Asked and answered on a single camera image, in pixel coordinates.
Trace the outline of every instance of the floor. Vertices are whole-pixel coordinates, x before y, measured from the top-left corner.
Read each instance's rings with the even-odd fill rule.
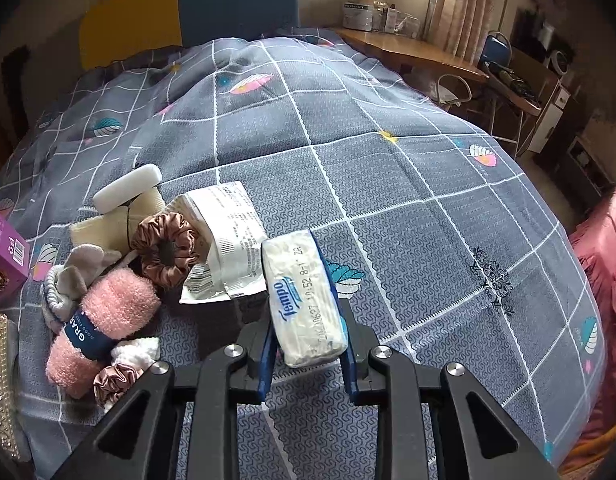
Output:
[[[559,222],[562,223],[566,232],[570,234],[584,220],[584,216],[570,205],[563,193],[550,179],[550,176],[534,163],[533,155],[534,153],[529,150],[517,160],[517,163],[526,172],[530,182],[537,188],[537,191],[559,219]]]

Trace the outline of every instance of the rolled pink towel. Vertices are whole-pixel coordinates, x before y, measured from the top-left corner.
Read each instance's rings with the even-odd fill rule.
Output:
[[[144,327],[159,306],[150,280],[127,267],[112,270],[90,288],[54,340],[46,363],[48,380],[75,399],[83,397],[118,340]]]

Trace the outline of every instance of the bedsheet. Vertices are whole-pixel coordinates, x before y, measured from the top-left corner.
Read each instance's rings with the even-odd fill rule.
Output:
[[[331,31],[295,29],[88,72],[3,168],[0,211],[32,249],[30,278],[2,312],[20,332],[16,397],[38,478],[102,415],[44,375],[41,280],[67,257],[70,223],[96,215],[93,194],[148,162],[166,201],[240,180],[269,236],[313,230],[338,293],[383,344],[424,364],[466,364],[554,464],[575,442],[604,340],[562,226],[484,131]],[[166,295],[144,333],[161,338],[164,359],[190,364],[232,342],[260,303]],[[376,410],[347,402],[337,363],[278,360],[266,402],[240,406],[238,426],[243,479],[374,478]],[[428,457],[435,477],[431,438]]]

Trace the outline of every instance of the headboard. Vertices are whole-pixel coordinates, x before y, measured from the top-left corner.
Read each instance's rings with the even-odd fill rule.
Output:
[[[105,0],[32,51],[21,74],[28,123],[96,66],[148,48],[253,40],[297,25],[297,0]]]

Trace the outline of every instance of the pink fuzzy towel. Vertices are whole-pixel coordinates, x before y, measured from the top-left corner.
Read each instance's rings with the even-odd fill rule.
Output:
[[[115,340],[144,327],[159,306],[150,280],[127,267],[112,270],[82,299],[82,310],[96,329]],[[104,366],[103,362],[86,358],[62,330],[50,348],[46,376],[68,395],[79,399],[92,390],[92,381]]]

